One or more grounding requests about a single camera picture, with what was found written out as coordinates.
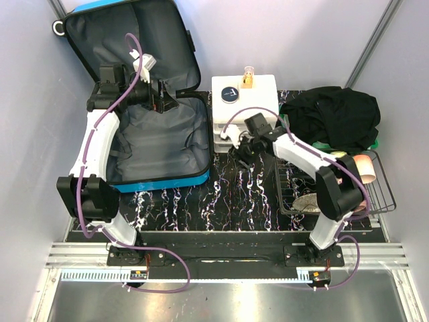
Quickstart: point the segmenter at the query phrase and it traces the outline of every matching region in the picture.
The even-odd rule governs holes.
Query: perfume bottle
[[[252,66],[246,66],[244,68],[243,83],[241,84],[242,89],[251,89],[253,87],[253,75],[255,69]]]

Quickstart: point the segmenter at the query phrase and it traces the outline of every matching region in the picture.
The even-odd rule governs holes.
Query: wall
[[[68,214],[56,179],[71,169],[93,87],[46,0],[1,0],[0,321],[25,321]]]
[[[429,315],[429,2],[404,1],[355,89],[377,97],[381,109],[379,153],[397,210],[385,218],[393,241],[402,242]]]
[[[68,11],[89,0],[63,0]],[[274,74],[279,89],[344,85],[388,0],[176,0],[211,77]]]

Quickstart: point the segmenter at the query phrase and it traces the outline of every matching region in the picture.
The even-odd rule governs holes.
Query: reflective floor
[[[347,276],[332,275],[332,284]],[[54,322],[405,320],[385,271],[358,272],[346,286],[316,293],[268,284],[194,284],[178,294],[143,294],[118,284],[60,282],[50,316]]]

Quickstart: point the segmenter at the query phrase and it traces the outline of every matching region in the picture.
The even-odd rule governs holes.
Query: black wire basket
[[[365,184],[371,199],[370,214],[388,213],[396,209],[396,201],[391,191],[379,154],[375,150],[363,152],[371,157],[377,178]],[[275,179],[278,189],[280,211],[283,214],[318,215],[317,212],[305,212],[294,209],[294,201],[304,195],[316,192],[316,183],[304,171],[292,163],[277,159]]]

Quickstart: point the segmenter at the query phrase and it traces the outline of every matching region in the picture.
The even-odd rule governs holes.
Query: suitcase
[[[158,113],[142,105],[123,114],[107,161],[107,182],[122,193],[195,186],[209,177],[213,156],[211,121],[193,92],[201,80],[190,32],[172,0],[104,0],[81,5],[54,32],[67,38],[94,81],[102,64],[134,72],[125,42],[131,32],[156,59],[154,87],[163,82],[177,105]]]

